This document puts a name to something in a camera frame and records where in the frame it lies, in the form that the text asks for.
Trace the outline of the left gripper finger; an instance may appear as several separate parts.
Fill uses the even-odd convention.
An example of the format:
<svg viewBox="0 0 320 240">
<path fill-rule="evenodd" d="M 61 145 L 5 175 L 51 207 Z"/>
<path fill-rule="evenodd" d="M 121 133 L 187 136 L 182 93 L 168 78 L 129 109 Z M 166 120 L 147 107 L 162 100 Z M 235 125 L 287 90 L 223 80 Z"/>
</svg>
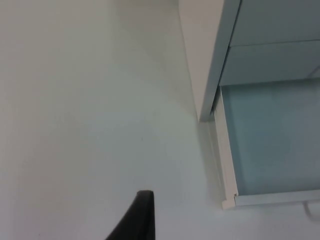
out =
<svg viewBox="0 0 320 240">
<path fill-rule="evenodd" d="M 108 240 L 155 240 L 155 196 L 151 190 L 138 191 L 130 207 L 108 235 Z"/>
</svg>

